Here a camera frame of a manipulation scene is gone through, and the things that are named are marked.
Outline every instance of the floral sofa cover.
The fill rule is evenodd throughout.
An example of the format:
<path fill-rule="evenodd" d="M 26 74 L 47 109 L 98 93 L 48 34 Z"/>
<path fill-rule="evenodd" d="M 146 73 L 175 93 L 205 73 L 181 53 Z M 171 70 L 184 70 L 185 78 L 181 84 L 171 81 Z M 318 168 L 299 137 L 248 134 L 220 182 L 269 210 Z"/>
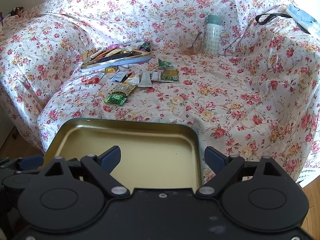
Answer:
<path fill-rule="evenodd" d="M 0 102 L 23 137 L 45 152 L 74 117 L 179 123 L 206 146 L 257 161 L 274 158 L 294 179 L 318 167 L 320 41 L 292 20 L 254 18 L 283 12 L 291 0 L 50 0 L 4 23 Z M 220 16 L 220 55 L 186 56 L 179 36 Z M 81 73 L 80 53 L 128 40 L 152 43 L 153 58 L 130 70 L 175 63 L 180 83 L 136 88 L 123 106 L 106 105 L 114 85 Z M 205 180 L 213 172 L 203 164 Z"/>

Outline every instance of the spoon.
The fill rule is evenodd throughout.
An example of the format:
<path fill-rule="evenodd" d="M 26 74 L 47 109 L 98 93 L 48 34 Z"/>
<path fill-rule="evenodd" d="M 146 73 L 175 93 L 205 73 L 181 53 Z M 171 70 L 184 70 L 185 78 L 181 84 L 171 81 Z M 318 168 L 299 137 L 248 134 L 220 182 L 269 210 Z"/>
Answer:
<path fill-rule="evenodd" d="M 193 45 L 195 44 L 195 42 L 197 41 L 197 39 L 200 37 L 200 35 L 201 35 L 201 34 L 202 34 L 202 32 L 198 32 L 198 34 L 197 34 L 197 36 L 196 36 L 195 40 L 193 41 L 193 43 L 192 43 L 191 47 L 188 47 L 187 49 L 191 49 L 191 48 L 193 48 Z"/>

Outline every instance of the water bottle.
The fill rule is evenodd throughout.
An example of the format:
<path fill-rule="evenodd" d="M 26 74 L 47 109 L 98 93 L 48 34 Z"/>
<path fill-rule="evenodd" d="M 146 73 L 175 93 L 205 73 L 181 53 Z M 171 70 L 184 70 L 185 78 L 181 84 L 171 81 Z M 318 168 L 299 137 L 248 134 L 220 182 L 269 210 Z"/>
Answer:
<path fill-rule="evenodd" d="M 218 55 L 221 18 L 209 14 L 205 22 L 204 54 Z"/>

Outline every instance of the bottle lid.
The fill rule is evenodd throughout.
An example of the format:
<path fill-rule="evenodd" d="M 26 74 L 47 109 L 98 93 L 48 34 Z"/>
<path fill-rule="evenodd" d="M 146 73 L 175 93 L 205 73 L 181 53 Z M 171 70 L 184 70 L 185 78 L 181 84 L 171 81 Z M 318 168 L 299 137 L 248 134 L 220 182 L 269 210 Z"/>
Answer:
<path fill-rule="evenodd" d="M 221 25 L 221 18 L 216 15 L 209 14 L 205 21 L 206 23 Z"/>

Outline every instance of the wooden floor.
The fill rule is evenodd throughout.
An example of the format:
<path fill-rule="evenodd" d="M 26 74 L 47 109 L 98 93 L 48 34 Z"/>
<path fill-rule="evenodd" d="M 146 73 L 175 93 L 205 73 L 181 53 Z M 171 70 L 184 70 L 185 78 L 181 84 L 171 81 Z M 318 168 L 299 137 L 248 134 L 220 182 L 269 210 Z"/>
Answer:
<path fill-rule="evenodd" d="M 0 158 L 28 157 L 42 154 L 39 149 L 27 143 L 14 129 L 8 136 L 4 145 L 0 149 Z M 309 212 L 302 224 L 302 228 L 307 231 L 315 240 L 320 240 L 320 176 L 312 183 L 302 189 L 309 199 Z"/>

